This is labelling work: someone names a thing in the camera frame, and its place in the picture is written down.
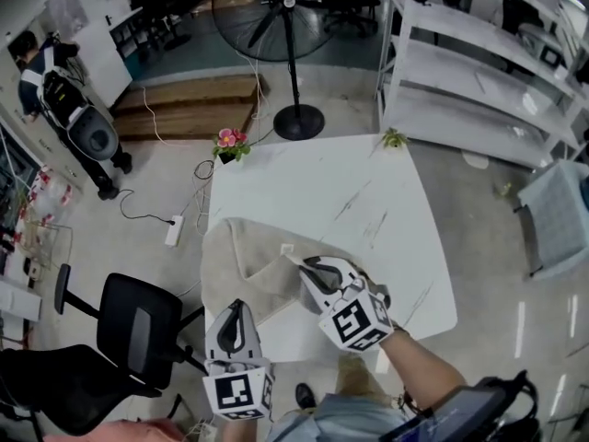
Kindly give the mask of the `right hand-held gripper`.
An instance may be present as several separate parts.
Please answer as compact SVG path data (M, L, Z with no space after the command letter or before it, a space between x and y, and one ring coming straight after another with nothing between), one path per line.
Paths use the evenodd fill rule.
M318 307L319 328L341 350L365 352L393 332L391 299L355 263L338 257L304 259L302 284Z

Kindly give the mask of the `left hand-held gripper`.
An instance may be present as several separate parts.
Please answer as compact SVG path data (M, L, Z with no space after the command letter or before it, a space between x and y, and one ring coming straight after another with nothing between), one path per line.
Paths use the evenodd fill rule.
M219 314L205 349L203 385L213 414L227 421L269 418L275 377L247 303L235 300Z

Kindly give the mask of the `beige towel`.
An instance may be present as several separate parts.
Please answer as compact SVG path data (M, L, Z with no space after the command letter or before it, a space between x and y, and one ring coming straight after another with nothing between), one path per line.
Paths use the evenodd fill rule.
M222 219L202 244L202 303L218 316L235 300L248 304L257 324L298 301L319 314L301 283L298 267L288 258L325 255L358 265L350 253L290 231L238 217Z

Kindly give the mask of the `person's left forearm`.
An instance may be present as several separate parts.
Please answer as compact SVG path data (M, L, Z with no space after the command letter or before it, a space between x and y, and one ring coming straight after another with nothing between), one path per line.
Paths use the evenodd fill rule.
M222 442L265 442L271 429L266 419L227 422L222 430Z

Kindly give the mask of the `person's right forearm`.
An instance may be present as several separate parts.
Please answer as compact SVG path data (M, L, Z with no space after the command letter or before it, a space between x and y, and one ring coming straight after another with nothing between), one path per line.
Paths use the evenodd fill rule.
M435 406L453 390L467 384L454 366L415 341L397 324L380 346L420 409Z

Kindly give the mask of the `person's left black shoe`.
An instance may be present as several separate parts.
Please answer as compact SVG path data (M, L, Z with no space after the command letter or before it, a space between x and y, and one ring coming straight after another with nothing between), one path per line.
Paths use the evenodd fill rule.
M306 383L296 385L295 401L301 410L312 410L317 407L315 394Z

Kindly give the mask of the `black mesh office chair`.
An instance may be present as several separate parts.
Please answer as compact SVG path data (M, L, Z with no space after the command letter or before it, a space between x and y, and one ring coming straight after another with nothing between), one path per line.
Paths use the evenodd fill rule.
M0 351L0 410L43 413L70 436L84 436L131 396L158 398L173 366L204 365L180 332L204 313L183 315L179 297L121 273L110 273L93 308L68 289L71 267L58 273L54 308L71 305L97 321L97 346L76 344L49 351Z

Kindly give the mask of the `person's khaki trousers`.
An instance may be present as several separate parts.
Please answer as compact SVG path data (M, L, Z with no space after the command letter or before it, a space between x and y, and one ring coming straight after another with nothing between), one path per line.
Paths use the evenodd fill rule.
M341 396L364 398L387 408L393 406L393 398L385 393L358 354L340 355L335 392Z

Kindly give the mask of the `white power strip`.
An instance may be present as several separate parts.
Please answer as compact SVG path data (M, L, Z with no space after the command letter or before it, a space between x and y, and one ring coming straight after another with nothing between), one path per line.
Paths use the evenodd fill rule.
M175 248L179 245L179 238L183 229L185 218L182 215L174 215L169 221L169 227L165 238L165 245Z

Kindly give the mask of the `person's light blue shirt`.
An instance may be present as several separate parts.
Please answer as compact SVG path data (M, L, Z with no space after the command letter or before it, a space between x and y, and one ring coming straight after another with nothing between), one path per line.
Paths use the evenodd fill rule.
M266 442L378 442L407 421L393 407L329 393L316 408L301 410L297 405L274 422Z

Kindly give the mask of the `small green plant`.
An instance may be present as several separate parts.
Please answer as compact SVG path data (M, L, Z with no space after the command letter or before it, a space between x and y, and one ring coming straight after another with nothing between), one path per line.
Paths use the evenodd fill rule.
M400 148L408 143L408 138L395 128L388 128L380 141L384 148Z

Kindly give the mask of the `pink cushion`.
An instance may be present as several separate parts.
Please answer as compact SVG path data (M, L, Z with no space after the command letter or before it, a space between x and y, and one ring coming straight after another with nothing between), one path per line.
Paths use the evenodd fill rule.
M107 422L83 436L47 435L43 442L183 442L184 438L177 425L165 418Z

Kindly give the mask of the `black standing fan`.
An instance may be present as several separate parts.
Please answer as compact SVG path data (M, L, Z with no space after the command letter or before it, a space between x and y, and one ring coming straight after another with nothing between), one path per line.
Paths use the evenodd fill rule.
M329 40L324 30L328 8L320 0L213 0L212 10L219 33L239 54L287 64L293 103L275 114L274 132L290 141L317 136L325 117L318 108L300 102L295 62Z

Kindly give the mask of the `pink flower pot plant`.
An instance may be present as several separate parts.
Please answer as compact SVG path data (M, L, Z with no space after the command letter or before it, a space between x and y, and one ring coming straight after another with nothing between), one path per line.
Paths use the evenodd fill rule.
M250 150L248 136L239 130L225 128L214 138L213 156L219 157L223 164L239 161Z

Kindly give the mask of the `white round floor disc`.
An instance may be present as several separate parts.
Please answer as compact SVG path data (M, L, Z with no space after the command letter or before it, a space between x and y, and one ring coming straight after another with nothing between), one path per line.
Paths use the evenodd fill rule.
M467 150L461 151L464 161L474 169L485 170L489 167L489 158L485 155L474 153Z

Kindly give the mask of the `white shelving rack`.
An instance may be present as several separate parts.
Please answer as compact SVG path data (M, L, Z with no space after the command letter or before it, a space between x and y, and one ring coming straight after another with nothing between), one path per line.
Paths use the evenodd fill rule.
M589 0L386 0L375 98L381 131L531 169L589 145ZM522 23L554 35L556 69Z

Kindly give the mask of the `wooden step platform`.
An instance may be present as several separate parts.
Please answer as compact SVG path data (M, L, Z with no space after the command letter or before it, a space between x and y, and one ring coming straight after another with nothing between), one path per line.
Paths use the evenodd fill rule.
M136 88L112 113L122 141L210 140L229 128L246 132L269 86L262 76L235 75Z

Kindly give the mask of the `cluster of clear water jugs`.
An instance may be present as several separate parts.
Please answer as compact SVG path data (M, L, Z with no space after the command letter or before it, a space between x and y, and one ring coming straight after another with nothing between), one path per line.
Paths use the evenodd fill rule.
M72 185L61 174L43 165L27 196L29 219L43 225L55 223L64 215L73 193Z

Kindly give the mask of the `side table with pale cloth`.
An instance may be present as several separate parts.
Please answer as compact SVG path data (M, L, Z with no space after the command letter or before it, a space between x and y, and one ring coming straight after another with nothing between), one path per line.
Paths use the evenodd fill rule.
M550 278L589 259L589 166L555 161L536 172L517 198L535 229L537 263L530 278Z

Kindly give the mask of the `white cabinet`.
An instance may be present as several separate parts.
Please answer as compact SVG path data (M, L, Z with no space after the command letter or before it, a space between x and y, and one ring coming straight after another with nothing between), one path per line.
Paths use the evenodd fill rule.
M84 9L76 12L79 29L73 40L79 59L89 75L90 86L106 108L110 108L132 83L106 20L89 18Z

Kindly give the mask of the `grey appliance with black screen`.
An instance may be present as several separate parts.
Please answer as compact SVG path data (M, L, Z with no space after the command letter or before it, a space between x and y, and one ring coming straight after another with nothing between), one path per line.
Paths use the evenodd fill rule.
M541 63L556 69L563 61L563 50L558 39L545 29L522 23L517 36L528 53Z

